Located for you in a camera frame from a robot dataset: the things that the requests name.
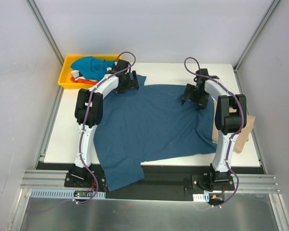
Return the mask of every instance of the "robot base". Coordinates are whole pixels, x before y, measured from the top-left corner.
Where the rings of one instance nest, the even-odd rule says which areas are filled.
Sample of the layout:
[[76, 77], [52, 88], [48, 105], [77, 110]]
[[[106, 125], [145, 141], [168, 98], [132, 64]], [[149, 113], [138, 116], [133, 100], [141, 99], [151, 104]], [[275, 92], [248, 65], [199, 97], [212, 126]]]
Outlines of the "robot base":
[[[101, 168], [91, 165], [90, 169], [93, 170], [99, 185], [99, 191], [104, 192], [106, 188], [105, 174]], [[90, 188], [92, 186], [92, 175], [87, 169], [77, 167], [75, 164], [70, 168], [66, 174], [66, 180], [64, 182], [65, 187], [69, 188]]]
[[233, 178], [228, 172], [216, 172], [210, 164], [209, 172], [206, 175], [192, 175], [192, 185], [194, 190], [204, 191], [222, 191], [225, 186], [225, 191], [234, 191], [235, 186]]

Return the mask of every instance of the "cable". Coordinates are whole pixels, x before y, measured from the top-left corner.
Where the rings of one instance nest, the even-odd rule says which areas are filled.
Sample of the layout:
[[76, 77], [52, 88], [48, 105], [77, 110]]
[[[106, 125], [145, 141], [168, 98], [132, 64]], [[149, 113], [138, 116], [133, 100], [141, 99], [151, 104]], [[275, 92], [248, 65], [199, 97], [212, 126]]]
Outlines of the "cable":
[[219, 194], [219, 195], [216, 195], [216, 196], [223, 196], [223, 198], [224, 198], [224, 193], [225, 193], [225, 190], [226, 190], [226, 188], [225, 188], [225, 186], [223, 185], [223, 190], [222, 190], [222, 193], [221, 194]]
[[92, 89], [92, 91], [90, 92], [90, 96], [89, 96], [89, 100], [88, 100], [88, 106], [87, 106], [87, 110], [86, 110], [86, 114], [85, 114], [85, 117], [83, 119], [83, 123], [82, 123], [82, 132], [81, 132], [81, 135], [80, 135], [80, 139], [79, 139], [79, 153], [80, 153], [80, 160], [83, 164], [83, 166], [87, 169], [87, 171], [93, 176], [94, 180], [95, 180], [95, 183], [96, 183], [96, 191], [94, 192], [94, 194], [86, 201], [78, 201], [79, 204], [85, 204], [85, 203], [88, 203], [90, 200], [92, 200], [92, 198], [95, 197], [95, 195], [97, 194], [98, 192], [98, 182], [97, 182], [97, 179], [94, 175], [94, 173], [92, 173], [92, 171], [88, 168], [88, 166], [85, 164], [85, 162], [83, 161], [83, 158], [82, 158], [82, 152], [81, 152], [81, 145], [82, 145], [82, 138], [83, 138], [83, 135], [84, 135], [84, 132], [85, 132], [85, 124], [87, 122], [87, 118], [88, 118], [88, 114], [89, 114], [89, 110], [90, 110], [90, 104], [91, 104], [91, 101], [92, 101], [92, 96], [93, 96], [93, 93], [98, 89], [99, 86], [101, 86], [103, 83], [105, 83], [107, 80], [109, 80], [110, 78], [112, 77], [116, 77], [117, 74], [120, 74], [120, 73], [124, 73], [125, 71], [131, 69], [132, 66], [134, 66], [134, 64], [136, 63], [136, 57], [133, 53], [129, 52], [129, 51], [124, 51], [122, 52], [121, 54], [118, 55], [117, 57], [117, 60], [119, 60], [120, 56], [123, 55], [123, 54], [130, 54], [133, 56], [134, 58], [134, 61], [131, 65], [129, 65], [128, 67], [120, 70], [120, 71], [117, 71], [113, 74], [111, 74], [110, 76], [108, 76], [107, 78], [103, 79], [102, 81], [98, 82], [98, 84], [96, 84], [94, 86], [94, 88]]
[[226, 186], [223, 185], [223, 199], [225, 199], [225, 190], [226, 190]]
[[94, 189], [95, 181], [92, 180], [91, 182], [92, 182], [92, 185], [91, 185], [91, 187], [86, 191], [86, 193], [91, 193], [91, 192], [93, 191], [93, 189]]
[[35, 213], [35, 214], [45, 213], [45, 212], [47, 212], [47, 211], [49, 211], [49, 210], [52, 210], [53, 208], [56, 208], [56, 207], [64, 204], [65, 202], [68, 202], [68, 201], [73, 201], [73, 199], [63, 200], [63, 201], [61, 201], [60, 203], [58, 203], [58, 204], [56, 204], [56, 205], [54, 205], [54, 206], [52, 206], [52, 207], [50, 207], [50, 208], [44, 209], [44, 210], [33, 210], [33, 209], [30, 208], [30, 206], [28, 206], [28, 210], [31, 211], [32, 213]]
[[196, 61], [196, 63], [197, 63], [197, 65], [198, 65], [198, 71], [199, 71], [199, 74], [201, 74], [201, 68], [200, 68], [200, 64], [199, 64], [199, 62], [198, 62], [198, 60], [196, 60], [196, 59], [194, 59], [194, 58], [192, 58], [194, 61]]
[[194, 60], [197, 64], [198, 64], [198, 67], [200, 69], [200, 65], [199, 65], [199, 62], [197, 61], [197, 59], [193, 58], [193, 57], [187, 57], [185, 60], [184, 60], [184, 67], [185, 69], [191, 73], [192, 75], [195, 75], [196, 77], [203, 77], [203, 78], [206, 78], [206, 79], [209, 79], [209, 80], [212, 80], [213, 82], [215, 82], [216, 84], [218, 84], [224, 91], [226, 91], [228, 94], [230, 94], [236, 101], [237, 105], [238, 105], [238, 108], [239, 108], [239, 111], [240, 111], [240, 114], [241, 114], [241, 125], [240, 125], [240, 128], [235, 132], [233, 133], [230, 138], [229, 138], [229, 144], [228, 144], [228, 148], [227, 148], [227, 152], [226, 152], [226, 166], [227, 168], [229, 169], [229, 171], [236, 177], [236, 188], [234, 190], [234, 192], [231, 194], [231, 196], [224, 201], [223, 205], [225, 203], [227, 203], [229, 200], [231, 200], [231, 198], [234, 197], [234, 195], [236, 194], [238, 188], [239, 188], [239, 177], [237, 176], [237, 174], [231, 169], [231, 167], [229, 166], [229, 154], [230, 154], [230, 147], [231, 147], [231, 144], [232, 144], [232, 139], [235, 135], [239, 134], [241, 132], [241, 130], [243, 129], [244, 127], [244, 116], [243, 116], [243, 109], [242, 109], [242, 106], [238, 100], [238, 98], [236, 97], [235, 94], [233, 94], [231, 91], [229, 91], [222, 83], [220, 83], [217, 79], [214, 79], [212, 78], [211, 76], [204, 76], [204, 75], [200, 75], [200, 74], [196, 74], [196, 73], [193, 73], [192, 71], [190, 71], [187, 66], [186, 66], [186, 61], [188, 59], [192, 59]]

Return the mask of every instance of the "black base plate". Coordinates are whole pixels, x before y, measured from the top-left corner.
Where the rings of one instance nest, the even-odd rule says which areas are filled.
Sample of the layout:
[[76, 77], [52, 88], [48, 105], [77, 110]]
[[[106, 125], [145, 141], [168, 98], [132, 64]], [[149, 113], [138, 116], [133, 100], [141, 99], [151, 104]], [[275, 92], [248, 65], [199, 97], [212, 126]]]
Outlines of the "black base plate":
[[[99, 191], [105, 192], [106, 190], [106, 177], [103, 172], [94, 171], [94, 174], [97, 178], [98, 186], [99, 186]], [[68, 188], [90, 188], [92, 186], [92, 182], [89, 181], [84, 181], [82, 179], [79, 179], [77, 177], [74, 177], [71, 175], [70, 172], [66, 174], [66, 180], [64, 182], [64, 187]]]
[[[72, 164], [49, 164], [39, 162], [38, 170], [66, 170]], [[141, 166], [144, 179], [123, 188], [108, 192], [107, 188], [99, 185], [100, 192], [106, 192], [109, 199], [130, 200], [159, 200], [159, 201], [193, 201], [193, 194], [203, 193], [203, 190], [193, 190], [192, 176], [204, 176], [209, 166]], [[91, 165], [98, 179], [104, 176], [101, 165]], [[232, 167], [237, 174], [265, 174], [262, 167]]]
[[[203, 192], [203, 187], [199, 185], [204, 185], [206, 184], [206, 175], [192, 175], [192, 186], [193, 190], [197, 192]], [[234, 191], [235, 190], [235, 184], [233, 182], [233, 178], [230, 176], [229, 180], [225, 183], [221, 184], [214, 184], [212, 185], [214, 191], [222, 191], [223, 190], [223, 185], [225, 186], [225, 191]]]

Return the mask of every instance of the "metal sheet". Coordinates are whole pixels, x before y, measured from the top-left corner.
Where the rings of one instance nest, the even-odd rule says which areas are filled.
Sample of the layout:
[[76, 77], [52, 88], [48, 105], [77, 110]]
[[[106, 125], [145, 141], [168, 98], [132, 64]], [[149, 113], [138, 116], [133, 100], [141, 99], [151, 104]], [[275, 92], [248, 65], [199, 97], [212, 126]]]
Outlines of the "metal sheet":
[[[42, 210], [59, 199], [31, 198], [31, 209]], [[41, 214], [27, 213], [21, 230], [44, 231], [277, 231], [268, 195], [238, 194], [221, 209], [207, 203], [94, 200], [86, 205], [64, 203]]]

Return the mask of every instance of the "white wall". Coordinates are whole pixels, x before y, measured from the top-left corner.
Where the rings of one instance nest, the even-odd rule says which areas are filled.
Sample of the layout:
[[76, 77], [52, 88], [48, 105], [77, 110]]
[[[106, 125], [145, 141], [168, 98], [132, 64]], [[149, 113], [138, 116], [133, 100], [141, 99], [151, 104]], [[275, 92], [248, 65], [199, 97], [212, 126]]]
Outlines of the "white wall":
[[63, 56], [235, 64], [272, 0], [36, 0]]
[[239, 78], [268, 173], [277, 175], [289, 212], [289, 0], [281, 2]]
[[0, 231], [35, 162], [59, 73], [26, 1], [0, 1]]

